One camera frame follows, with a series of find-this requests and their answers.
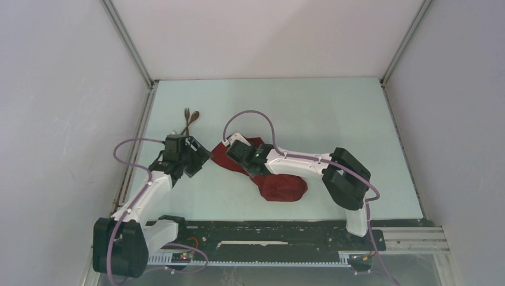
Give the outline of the red cloth napkin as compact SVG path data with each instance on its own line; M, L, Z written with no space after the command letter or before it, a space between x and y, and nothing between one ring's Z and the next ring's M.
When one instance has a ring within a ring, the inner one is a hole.
M225 155L226 147L219 143L211 151L212 161L231 172L241 173L257 187L261 196L267 201L295 202L300 200L308 190L304 179L293 175L264 175L251 177L239 164Z

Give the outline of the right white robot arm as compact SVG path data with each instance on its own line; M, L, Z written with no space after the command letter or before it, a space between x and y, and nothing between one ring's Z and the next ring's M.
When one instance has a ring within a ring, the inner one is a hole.
M371 173L346 149L337 147L324 154L277 152L272 144L255 147L235 141L225 154L252 177L294 175L320 179L332 201L344 209L348 245L361 249L369 243L364 205Z

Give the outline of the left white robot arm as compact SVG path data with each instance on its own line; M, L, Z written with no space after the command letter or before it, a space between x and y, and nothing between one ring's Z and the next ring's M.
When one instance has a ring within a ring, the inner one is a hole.
M183 176L191 178L213 157L194 137L168 135L156 159L143 167L147 177L141 190L110 217L93 226L92 267L109 277L139 278L148 259L165 245L186 245L182 217L164 216L149 226L154 207Z

